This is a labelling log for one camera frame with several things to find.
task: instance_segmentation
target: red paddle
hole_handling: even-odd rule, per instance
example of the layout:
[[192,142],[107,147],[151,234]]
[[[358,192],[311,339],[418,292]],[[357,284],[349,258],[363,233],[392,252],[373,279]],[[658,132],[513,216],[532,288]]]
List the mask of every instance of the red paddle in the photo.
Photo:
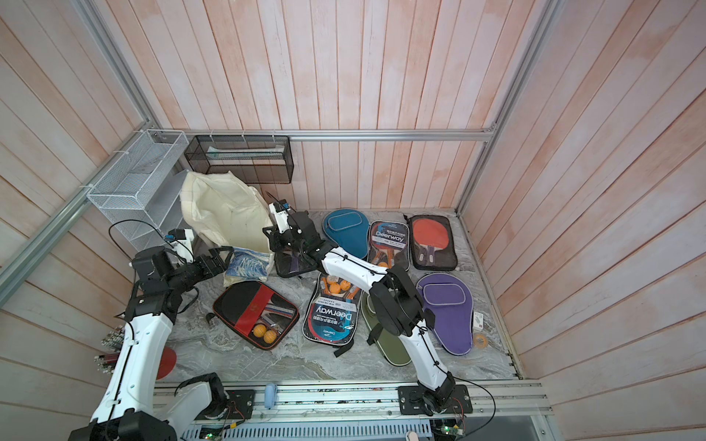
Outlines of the red paddle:
[[373,248],[378,250],[378,253],[375,256],[375,260],[377,260],[377,262],[373,262],[373,263],[375,263],[376,265],[378,263],[380,263],[380,260],[382,259],[382,254],[384,254],[387,256],[387,258],[388,258],[387,264],[391,268],[393,266],[393,258],[395,256],[395,254],[399,253],[400,251],[395,250],[393,247],[391,247],[389,245],[385,245],[384,243],[379,243],[379,242],[375,242],[375,241],[371,241],[371,242],[373,243]]
[[448,246],[446,228],[435,220],[417,219],[412,223],[412,234],[415,242],[420,246],[426,246],[426,256],[424,251],[419,254],[419,262],[422,264],[428,259],[429,263],[433,265],[434,253]]

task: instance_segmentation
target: pink wooden wall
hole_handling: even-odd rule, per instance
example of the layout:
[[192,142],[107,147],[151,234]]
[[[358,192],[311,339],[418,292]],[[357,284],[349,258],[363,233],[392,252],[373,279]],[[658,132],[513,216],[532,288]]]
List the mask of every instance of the pink wooden wall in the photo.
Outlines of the pink wooden wall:
[[[164,127],[483,128],[545,0],[96,0]],[[293,143],[297,208],[455,207],[475,142]]]
[[567,2],[464,213],[567,440],[706,439],[705,23]]
[[[70,1],[0,1],[0,265],[142,123]],[[65,440],[104,394],[133,277],[108,225],[89,210],[0,310],[3,439]]]

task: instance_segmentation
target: black strap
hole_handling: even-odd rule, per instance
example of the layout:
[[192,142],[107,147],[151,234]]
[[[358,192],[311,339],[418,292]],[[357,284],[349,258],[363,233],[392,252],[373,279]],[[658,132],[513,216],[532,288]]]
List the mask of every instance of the black strap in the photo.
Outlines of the black strap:
[[341,346],[340,348],[336,349],[336,350],[333,352],[333,355],[335,355],[336,358],[338,358],[338,357],[340,357],[341,355],[345,354],[346,352],[350,351],[350,349],[353,347],[353,343],[354,343],[354,342],[355,342],[355,341],[354,341],[353,339],[351,339],[350,342],[348,342],[348,343],[344,344],[343,346]]
[[424,310],[424,319],[426,320],[426,327],[430,330],[434,329],[434,325],[436,325],[436,315],[434,315],[431,309],[427,308]]
[[378,341],[380,334],[383,333],[383,326],[378,323],[375,327],[370,330],[370,335],[368,336],[368,346]]
[[188,302],[186,304],[186,306],[184,306],[184,309],[180,310],[177,314],[181,314],[185,310],[189,309],[189,306],[193,305],[198,300],[198,295],[201,294],[201,292],[196,287],[193,287],[193,290],[196,291],[196,295],[191,299],[190,302]]

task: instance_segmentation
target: metal track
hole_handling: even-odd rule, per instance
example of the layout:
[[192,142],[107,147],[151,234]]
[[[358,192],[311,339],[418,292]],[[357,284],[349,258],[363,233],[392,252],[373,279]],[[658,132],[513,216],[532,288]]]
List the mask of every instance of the metal track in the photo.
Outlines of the metal track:
[[[190,425],[181,435],[184,441],[199,441],[201,424]],[[224,440],[401,440],[409,431],[420,439],[433,439],[428,421],[405,419],[394,421],[307,421],[305,423],[258,423],[239,425],[223,431]]]
[[[542,385],[534,380],[480,380],[477,384],[493,394],[496,416],[551,415]],[[493,412],[491,397],[481,388],[468,386],[473,405],[469,417],[487,417]],[[406,420],[415,417],[400,414],[397,400],[399,386],[412,382],[285,382],[277,385],[273,409],[265,409],[265,384],[262,382],[226,382],[225,389],[255,389],[253,418],[249,423],[284,423],[307,421]],[[174,397],[177,383],[155,386],[155,408],[166,405]],[[438,416],[419,416],[428,420]],[[213,424],[213,421],[195,421]]]
[[481,129],[444,130],[188,130],[192,135],[289,136],[290,141],[487,141],[493,131]]
[[161,128],[152,111],[149,102],[142,93],[137,80],[133,76],[128,64],[108,32],[108,27],[98,12],[93,0],[71,0],[78,15],[83,19],[88,30],[93,34],[95,42],[105,55],[106,60],[113,68],[113,72],[125,87],[135,107],[145,121],[149,121],[156,128]]

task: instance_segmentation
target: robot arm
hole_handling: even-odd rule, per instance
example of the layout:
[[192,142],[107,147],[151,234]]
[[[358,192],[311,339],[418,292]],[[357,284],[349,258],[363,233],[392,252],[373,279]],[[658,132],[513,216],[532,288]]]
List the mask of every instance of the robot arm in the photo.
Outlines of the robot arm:
[[421,296],[407,272],[373,265],[323,240],[308,213],[291,211],[285,201],[270,204],[270,212],[276,226],[263,229],[270,249],[297,250],[310,258],[312,270],[341,277],[369,293],[383,328],[400,338],[412,359],[419,384],[425,388],[424,401],[431,411],[444,409],[455,382],[429,339],[433,314],[423,310]]
[[[225,261],[219,252],[229,251]],[[224,272],[232,248],[213,248],[210,255],[182,258],[173,266],[163,246],[139,252],[132,261],[140,279],[125,310],[125,337],[115,371],[88,426],[74,430],[70,441],[175,440],[199,414],[219,418],[227,396],[216,374],[186,382],[172,403],[152,408],[155,378],[164,344],[177,318],[181,295],[202,280]],[[143,295],[138,296],[141,287]]]

